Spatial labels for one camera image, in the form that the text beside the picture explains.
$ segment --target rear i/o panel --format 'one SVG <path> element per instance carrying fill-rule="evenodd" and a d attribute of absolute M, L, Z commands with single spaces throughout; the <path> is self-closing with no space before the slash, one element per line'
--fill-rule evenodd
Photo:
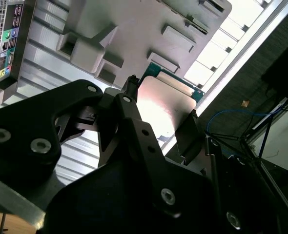
<path fill-rule="evenodd" d="M 11 73 L 23 7 L 24 0 L 0 0 L 0 81 Z"/>

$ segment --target usb port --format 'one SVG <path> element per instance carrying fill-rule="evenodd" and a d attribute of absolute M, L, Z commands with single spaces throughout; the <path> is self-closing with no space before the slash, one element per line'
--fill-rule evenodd
<path fill-rule="evenodd" d="M 8 48 L 11 49 L 11 48 L 15 47 L 15 45 L 16 45 L 16 38 L 10 39 Z"/>
<path fill-rule="evenodd" d="M 3 46 L 2 46 L 2 51 L 5 51 L 8 49 L 8 41 L 4 42 Z"/>
<path fill-rule="evenodd" d="M 16 38 L 13 38 L 12 40 L 12 48 L 16 46 Z"/>
<path fill-rule="evenodd" d="M 18 6 L 16 6 L 16 8 L 15 8 L 14 15 L 15 15 L 15 16 L 19 16 L 19 15 L 18 15 Z"/>
<path fill-rule="evenodd" d="M 19 7 L 18 7 L 17 16 L 20 16 L 20 15 L 21 15 L 21 10 L 22 10 L 22 6 L 19 6 Z"/>
<path fill-rule="evenodd" d="M 15 22 L 15 27 L 18 27 L 18 26 L 19 26 L 19 21 L 20 21 L 20 18 L 17 17 L 17 18 L 16 18 L 16 22 Z"/>

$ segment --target blue cable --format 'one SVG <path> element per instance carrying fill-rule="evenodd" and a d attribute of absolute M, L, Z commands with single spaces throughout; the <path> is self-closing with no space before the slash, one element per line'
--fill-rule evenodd
<path fill-rule="evenodd" d="M 225 113 L 225 112 L 239 112 L 239 113 L 246 113 L 246 114 L 250 114 L 250 115 L 254 115 L 254 116 L 268 116 L 268 115 L 274 115 L 274 114 L 279 113 L 282 110 L 282 107 L 283 106 L 279 107 L 279 109 L 277 109 L 276 111 L 274 111 L 272 113 L 268 113 L 268 114 L 254 113 L 254 112 L 245 111 L 245 110 L 224 110 L 224 111 L 220 111 L 220 112 L 216 113 L 213 117 L 211 117 L 211 119 L 209 120 L 209 122 L 207 124 L 206 129 L 207 129 L 207 132 L 210 132 L 209 131 L 209 127 L 210 127 L 210 124 L 213 121 L 213 119 L 215 117 L 219 116 L 220 114 Z"/>

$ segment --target wooden surface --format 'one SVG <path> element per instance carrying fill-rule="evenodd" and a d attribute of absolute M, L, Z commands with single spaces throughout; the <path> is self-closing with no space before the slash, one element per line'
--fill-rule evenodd
<path fill-rule="evenodd" d="M 2 220 L 2 214 L 0 213 L 0 224 Z M 29 225 L 24 220 L 11 214 L 6 215 L 4 229 L 8 229 L 4 234 L 35 234 L 36 229 Z"/>

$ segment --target black metal bracket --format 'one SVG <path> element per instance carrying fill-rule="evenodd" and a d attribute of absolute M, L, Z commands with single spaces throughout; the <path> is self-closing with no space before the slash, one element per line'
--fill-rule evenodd
<path fill-rule="evenodd" d="M 0 109 L 0 180 L 13 187 L 46 181 L 61 156 L 60 145 L 87 129 L 99 132 L 100 165 L 130 155 L 146 177 L 155 207 L 180 215 L 165 158 L 135 99 L 114 89 L 103 95 L 86 80 Z M 123 155 L 115 154 L 122 146 Z"/>

